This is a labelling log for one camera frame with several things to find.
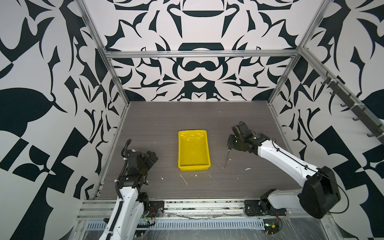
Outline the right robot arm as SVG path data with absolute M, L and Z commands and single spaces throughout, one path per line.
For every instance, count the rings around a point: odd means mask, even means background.
M 271 138 L 250 130 L 244 122 L 233 126 L 232 131 L 227 141 L 229 151 L 255 154 L 277 166 L 300 186 L 297 190 L 269 190 L 255 204 L 246 204 L 246 215 L 270 216 L 295 209 L 322 219 L 341 200 L 342 189 L 330 168 L 318 168 L 295 157 Z

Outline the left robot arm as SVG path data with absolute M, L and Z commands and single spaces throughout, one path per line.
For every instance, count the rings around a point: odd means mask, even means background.
M 124 165 L 115 180 L 118 195 L 101 240 L 132 240 L 143 214 L 150 209 L 149 197 L 141 192 L 148 184 L 148 171 L 158 161 L 156 153 L 124 150 Z

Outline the black yellow handled screwdriver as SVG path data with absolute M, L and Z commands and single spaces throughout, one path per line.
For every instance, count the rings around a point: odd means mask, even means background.
M 229 162 L 231 150 L 232 150 L 231 146 L 228 145 L 228 153 L 227 153 L 226 161 L 225 161 L 225 164 L 224 164 L 224 169 L 227 167 L 227 164 Z

